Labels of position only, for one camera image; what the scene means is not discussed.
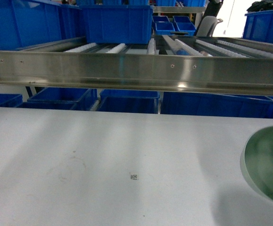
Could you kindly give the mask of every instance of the white table surface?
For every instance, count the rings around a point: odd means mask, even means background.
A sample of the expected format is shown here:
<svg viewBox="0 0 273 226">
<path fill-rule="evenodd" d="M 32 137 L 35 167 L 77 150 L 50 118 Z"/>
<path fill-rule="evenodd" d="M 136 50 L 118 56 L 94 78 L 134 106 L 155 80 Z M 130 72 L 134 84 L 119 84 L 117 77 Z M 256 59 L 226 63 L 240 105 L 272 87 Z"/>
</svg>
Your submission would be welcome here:
<svg viewBox="0 0 273 226">
<path fill-rule="evenodd" d="M 272 125 L 0 108 L 0 226 L 273 226 L 273 201 L 240 170 Z"/>
</svg>

